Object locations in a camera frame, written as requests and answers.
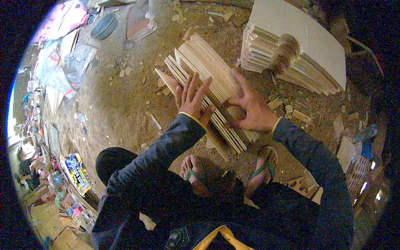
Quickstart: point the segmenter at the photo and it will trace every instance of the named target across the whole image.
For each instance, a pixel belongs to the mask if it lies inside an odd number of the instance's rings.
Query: dirt floor
[[[126,42],[125,38],[130,5],[106,8],[105,14],[119,8],[115,12],[118,26],[102,41],[90,38],[93,24],[81,29],[77,46],[89,44],[98,48],[98,64],[88,68],[78,94],[70,100],[65,98],[56,114],[50,112],[46,102],[43,117],[47,126],[52,124],[58,129],[62,153],[67,155],[78,152],[82,156],[94,183],[92,190],[98,198],[104,194],[105,189],[95,170],[98,153],[107,147],[118,146],[140,154],[144,151],[140,145],[143,143],[150,145],[174,120],[177,114],[174,96],[173,94],[159,96],[155,93],[158,89],[158,76],[153,74],[152,70],[155,68],[155,61],[174,54],[173,49],[183,43],[182,37],[190,26],[199,26],[194,31],[206,40],[230,67],[234,67],[236,59],[240,58],[243,26],[236,26],[232,20],[239,17],[248,20],[250,11],[236,8],[235,15],[228,22],[222,17],[212,16],[213,26],[208,26],[210,15],[205,12],[214,11],[218,6],[225,10],[234,9],[219,4],[182,3],[182,10],[188,8],[184,14],[187,20],[184,24],[179,24],[171,21],[176,11],[163,2],[162,6],[155,7],[158,12],[154,20],[158,23],[158,29],[133,44]],[[123,67],[124,64],[133,70],[130,75],[120,77],[120,71],[126,67]],[[168,68],[157,68],[171,75]],[[274,85],[270,76],[242,69],[240,72],[259,90],[265,100],[270,101],[278,95],[282,96],[284,104],[276,108],[277,115],[284,116],[284,106],[291,104],[295,109],[310,116],[313,119],[313,126],[306,127],[305,123],[295,118],[292,122],[299,127],[304,126],[306,132],[321,140],[333,153],[336,152],[339,142],[335,139],[332,121],[341,112],[341,106],[346,106],[345,113],[342,113],[344,127],[348,127],[353,134],[358,132],[359,120],[348,122],[347,116],[359,112],[359,119],[365,118],[368,100],[351,83],[348,84],[347,91],[325,96],[279,79],[277,85]],[[146,116],[146,111],[154,115],[162,130],[156,128],[152,120]],[[79,120],[74,119],[74,113],[85,114],[86,123],[81,124]],[[84,126],[87,130],[86,141],[82,139]],[[225,170],[229,170],[231,176],[237,175],[247,183],[255,169],[259,150],[265,145],[272,145],[279,154],[276,181],[287,183],[288,180],[305,176],[304,187],[315,183],[302,164],[268,134],[262,135],[257,142],[248,144],[248,150],[240,155],[232,151],[229,162],[225,162],[215,149],[206,149],[205,144],[206,137],[178,157],[170,170],[178,173],[183,158],[189,154],[197,154],[206,162],[206,171],[210,173],[207,178],[218,179]]]

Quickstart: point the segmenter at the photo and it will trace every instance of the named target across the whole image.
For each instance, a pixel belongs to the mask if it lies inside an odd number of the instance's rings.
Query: finger
[[[206,126],[215,110],[216,107],[214,105],[208,106],[201,115],[200,122]]]
[[[186,102],[186,96],[188,95],[188,88],[189,88],[191,81],[192,81],[192,76],[188,75],[188,78],[186,79],[186,84],[183,87],[183,92],[182,92],[182,103],[183,104]]]
[[[212,78],[210,76],[209,78],[207,78],[205,83],[203,83],[203,85],[199,88],[199,90],[197,91],[197,93],[194,97],[194,100],[196,100],[197,102],[203,101],[204,96],[206,95],[206,93],[208,92],[208,89],[210,88],[211,82],[212,82]]]
[[[238,106],[245,110],[247,109],[246,103],[244,102],[243,98],[237,98],[237,97],[228,98],[225,102],[221,104],[221,109],[225,110],[230,106]]]
[[[240,86],[243,89],[244,94],[249,94],[252,92],[252,89],[250,87],[250,85],[247,83],[246,78],[244,76],[242,76],[242,74],[240,74],[238,72],[237,69],[232,68],[231,70],[232,75],[236,78],[236,80],[239,82]]]
[[[179,85],[176,86],[175,102],[176,107],[178,108],[178,110],[180,110],[180,107],[182,106],[182,88]]]
[[[190,85],[188,88],[188,95],[186,97],[186,100],[189,100],[190,102],[193,101],[193,98],[196,95],[196,89],[197,89],[198,84],[199,84],[199,73],[195,72],[193,74],[192,81],[190,82]]]
[[[246,130],[252,129],[251,124],[247,119],[240,120],[240,121],[233,120],[233,121],[227,122],[225,124],[225,127],[226,128],[242,128],[242,129],[246,129]]]

